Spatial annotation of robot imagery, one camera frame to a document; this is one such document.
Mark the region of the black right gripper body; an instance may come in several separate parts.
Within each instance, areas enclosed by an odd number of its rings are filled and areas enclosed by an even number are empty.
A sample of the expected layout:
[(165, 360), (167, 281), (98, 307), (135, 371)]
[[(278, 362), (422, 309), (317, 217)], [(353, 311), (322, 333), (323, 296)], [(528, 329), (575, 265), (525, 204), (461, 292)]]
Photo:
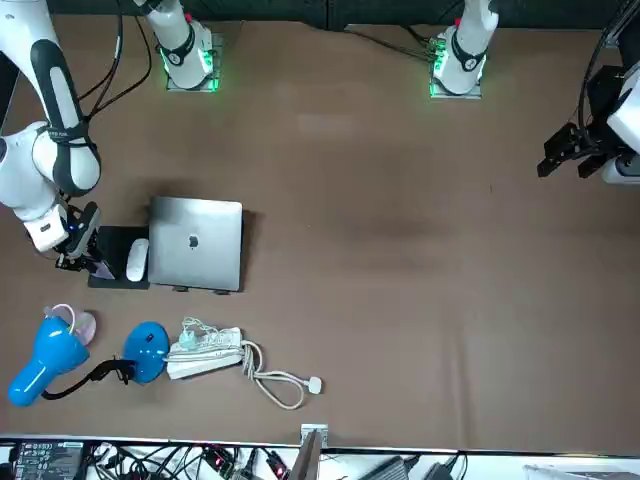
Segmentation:
[(71, 204), (67, 208), (66, 227), (68, 238), (62, 246), (66, 256), (81, 256), (85, 253), (92, 235), (99, 228), (99, 207), (88, 202), (83, 209)]

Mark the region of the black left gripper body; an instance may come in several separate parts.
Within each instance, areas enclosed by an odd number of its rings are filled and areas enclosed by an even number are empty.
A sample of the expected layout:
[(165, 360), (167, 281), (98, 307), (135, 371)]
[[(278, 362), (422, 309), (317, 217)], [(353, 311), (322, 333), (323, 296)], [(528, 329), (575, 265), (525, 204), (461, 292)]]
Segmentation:
[(576, 157), (615, 158), (623, 152), (623, 143), (603, 118), (583, 122), (583, 129), (577, 125), (578, 146)]

